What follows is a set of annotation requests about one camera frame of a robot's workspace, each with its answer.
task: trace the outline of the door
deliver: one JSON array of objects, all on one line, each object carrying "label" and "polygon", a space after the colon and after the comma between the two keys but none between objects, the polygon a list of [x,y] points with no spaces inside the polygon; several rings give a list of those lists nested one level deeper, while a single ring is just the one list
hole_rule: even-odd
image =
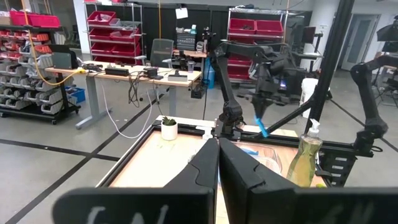
[{"label": "door", "polygon": [[341,65],[344,70],[351,70],[354,65],[362,62],[371,41],[377,15],[354,15],[353,21],[353,33],[348,37],[348,47]]}]

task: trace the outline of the standing desk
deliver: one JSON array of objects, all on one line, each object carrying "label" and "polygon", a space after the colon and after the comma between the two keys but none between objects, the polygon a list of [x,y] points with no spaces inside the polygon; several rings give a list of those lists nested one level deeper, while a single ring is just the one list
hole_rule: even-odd
[{"label": "standing desk", "polygon": [[[188,124],[192,126],[206,126],[215,128],[215,121],[202,121],[197,119],[174,118],[178,124]],[[188,164],[190,158],[200,150],[205,141],[201,136],[179,133],[176,140],[165,141],[162,139],[160,131],[147,131],[127,150],[113,168],[99,182],[97,187],[164,187]],[[257,126],[245,125],[243,131],[259,132]],[[278,129],[272,134],[297,137],[295,131]],[[239,147],[250,147],[254,150],[259,149],[259,155],[263,152],[261,148],[269,147],[276,152],[279,161],[281,174],[286,177],[290,163],[297,153],[297,149],[291,147],[271,146],[263,144],[253,144],[237,142]],[[258,161],[266,165],[266,161],[258,158]],[[317,184],[325,185],[321,177],[314,175],[312,187]],[[223,191],[218,184],[216,202],[216,224],[228,224],[228,214],[226,212]]]},{"label": "standing desk", "polygon": [[[87,61],[84,63],[93,63],[95,65],[102,65],[103,69],[105,69],[109,63],[108,62],[94,62],[94,61]],[[112,66],[116,68],[127,68],[129,72],[132,73],[131,78],[134,80],[137,78],[137,74],[139,71],[142,71],[145,66],[135,65],[135,66],[127,66],[124,67],[120,65],[116,65],[115,63],[111,63]],[[62,73],[65,75],[72,74],[77,70],[81,70],[81,68],[68,70],[68,69],[57,69],[57,68],[46,68],[45,71],[47,72],[54,72],[54,73]],[[164,78],[161,80],[148,80],[147,78],[141,77],[142,82],[144,83],[153,83],[158,85],[165,85],[169,87],[169,115],[176,116],[177,115],[177,86],[188,88],[192,86],[192,83],[196,81],[199,77],[201,77],[201,72],[193,71],[193,73],[188,72],[180,72],[181,75],[187,75],[188,81],[187,82],[170,82],[167,80],[168,75],[172,75],[175,73],[175,69],[171,68],[159,68],[158,75],[163,76]],[[100,112],[100,108],[98,106],[98,96],[97,90],[95,85],[95,78],[108,78],[112,80],[122,80],[122,81],[129,81],[129,77],[121,77],[117,75],[105,75],[104,73],[93,72],[93,73],[77,73],[76,75],[83,75],[86,77],[86,84],[87,84],[87,94],[90,102],[90,110],[91,116],[80,121],[76,124],[77,129],[81,129],[85,126],[89,126],[97,120],[101,119],[102,117],[106,116],[107,112],[102,111]]]}]

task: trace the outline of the gray floor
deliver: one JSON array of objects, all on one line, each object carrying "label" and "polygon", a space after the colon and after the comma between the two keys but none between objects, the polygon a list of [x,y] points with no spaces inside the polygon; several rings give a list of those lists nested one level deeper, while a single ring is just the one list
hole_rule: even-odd
[{"label": "gray floor", "polygon": [[[150,90],[151,85],[140,85],[139,93],[144,101],[140,108],[136,108],[127,103],[128,83],[97,80],[97,91],[102,109],[104,108],[104,98],[101,82],[104,85],[108,105],[113,107],[111,115],[115,120],[118,120],[116,123],[119,127],[123,126],[126,121],[138,114],[149,103],[146,97],[146,89]],[[75,83],[82,88],[86,88],[83,77],[76,76]],[[178,116],[201,119],[204,99],[191,99],[189,97],[190,92],[184,88],[178,88],[177,91]],[[338,72],[335,75],[331,84],[331,91],[334,100],[339,105],[359,120],[364,121],[358,89],[348,73]],[[166,94],[162,97],[160,104],[164,113],[169,110],[168,101]],[[244,109],[246,122],[253,124],[251,104],[240,98],[238,98],[238,101]],[[217,117],[221,113],[222,104],[221,91],[217,88],[209,90],[205,119],[213,120]],[[115,163],[104,159],[87,161],[83,156],[52,152],[46,149],[57,147],[88,153],[100,150],[99,154],[101,155],[120,157],[134,143],[133,139],[117,136],[111,139],[112,141],[108,144],[103,144],[115,132],[115,128],[108,117],[89,128],[77,131],[75,124],[90,113],[87,102],[81,106],[79,115],[72,114],[71,118],[56,126],[29,119],[0,119],[0,140],[6,139],[46,146],[41,149],[38,145],[24,147],[0,144],[0,179],[2,180],[0,182],[0,223],[51,223],[51,208],[59,196],[77,187],[95,186]],[[273,105],[267,110],[263,119],[264,123],[272,124],[296,107],[298,106],[279,107]],[[128,136],[139,134],[149,116],[149,111],[147,110],[142,114],[123,133]],[[381,105],[379,111],[390,126],[385,139],[392,145],[398,146],[398,120],[395,119],[398,109]],[[158,115],[160,115],[159,109],[154,105],[150,114],[150,121],[152,122]],[[283,128],[295,130],[300,134],[304,130],[306,121],[306,119],[299,117],[297,122],[293,120],[292,124],[286,124]],[[321,124],[321,138],[339,142],[353,142],[356,132],[363,128],[330,101],[326,102],[323,109]],[[398,185],[398,180],[393,178],[398,169],[398,163],[395,163],[398,159],[398,153],[380,140],[376,141],[376,145],[382,147],[384,152],[375,154],[372,159],[358,158],[346,186]],[[79,169],[75,173],[70,172],[77,168]]]}]

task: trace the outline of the yellow cable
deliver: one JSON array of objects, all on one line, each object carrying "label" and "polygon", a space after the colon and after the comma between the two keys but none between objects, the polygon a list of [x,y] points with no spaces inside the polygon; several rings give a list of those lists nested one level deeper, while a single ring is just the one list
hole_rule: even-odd
[{"label": "yellow cable", "polygon": [[[25,12],[25,22],[26,22],[27,25],[29,25],[29,20],[28,20],[28,18],[27,18],[27,13],[26,13],[26,8],[25,8],[24,1],[21,0],[21,3],[22,3],[22,8],[24,9],[24,12]],[[37,74],[40,76],[40,78],[41,78],[45,83],[47,83],[47,84],[49,84],[49,85],[59,85],[59,84],[64,83],[66,80],[68,80],[68,78],[72,77],[72,75],[75,75],[75,74],[77,74],[77,73],[85,73],[85,70],[82,70],[82,69],[81,69],[81,70],[78,70],[78,71],[73,72],[72,74],[68,75],[66,78],[64,78],[62,81],[60,81],[60,82],[58,82],[58,83],[50,83],[50,82],[48,82],[48,81],[43,77],[43,75],[40,73],[39,66],[37,65],[36,50],[35,50],[35,47],[34,47],[34,44],[33,44],[32,34],[30,33],[30,30],[28,30],[28,35],[29,35],[29,41],[30,41],[30,50],[33,52],[33,58],[34,58],[34,60],[35,60],[35,67],[36,67],[36,70],[37,70]]]},{"label": "yellow cable", "polygon": [[162,38],[162,14],[160,13],[160,0],[159,0],[159,38]]}]

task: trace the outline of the white cable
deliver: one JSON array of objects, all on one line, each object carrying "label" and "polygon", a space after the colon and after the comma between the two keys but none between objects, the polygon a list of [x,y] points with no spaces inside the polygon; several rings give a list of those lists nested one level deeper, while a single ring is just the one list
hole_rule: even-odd
[{"label": "white cable", "polygon": [[118,126],[117,126],[116,123],[113,121],[113,119],[112,119],[112,117],[111,117],[111,114],[109,113],[108,104],[106,103],[104,85],[102,84],[102,80],[101,80],[101,79],[100,79],[99,81],[101,82],[102,92],[104,93],[104,101],[105,101],[106,112],[108,113],[109,118],[111,119],[113,125],[115,126],[116,131],[117,131],[121,136],[123,136],[123,137],[125,137],[125,138],[128,138],[128,139],[135,139],[135,138],[138,138],[139,136],[141,136],[141,134],[142,134],[142,133],[144,132],[144,130],[145,130],[145,127],[147,126],[147,123],[148,123],[148,120],[149,120],[149,118],[150,118],[150,115],[152,114],[152,102],[151,102],[151,100],[150,100],[148,90],[147,90],[147,96],[148,96],[149,105],[150,105],[150,110],[149,110],[148,118],[147,118],[147,120],[145,121],[144,127],[142,127],[141,132],[140,132],[137,136],[135,136],[135,137],[129,137],[129,136],[126,136],[126,135],[124,135],[123,133],[121,133],[121,132],[119,131]]}]

